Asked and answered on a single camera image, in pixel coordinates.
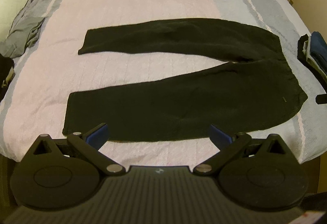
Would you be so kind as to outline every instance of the gray cloth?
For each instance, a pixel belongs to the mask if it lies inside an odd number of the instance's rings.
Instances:
[[[28,17],[10,31],[4,42],[0,42],[0,53],[4,57],[16,58],[24,54],[39,39],[44,17]]]

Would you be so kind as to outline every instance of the mattress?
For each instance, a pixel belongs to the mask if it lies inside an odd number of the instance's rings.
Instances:
[[[29,0],[13,27],[29,16],[46,18],[37,44],[15,59],[16,77],[0,103],[0,154],[20,161],[39,134],[62,134],[71,92],[155,81],[208,69],[223,62],[174,53],[77,55],[91,28],[177,18],[221,18],[267,29],[279,36],[283,53],[308,95],[289,121],[253,138],[278,133],[299,162],[327,149],[324,93],[296,58],[297,41],[309,33],[286,0]],[[124,165],[178,166],[191,169],[216,154],[208,138],[170,142],[106,142],[99,150]]]

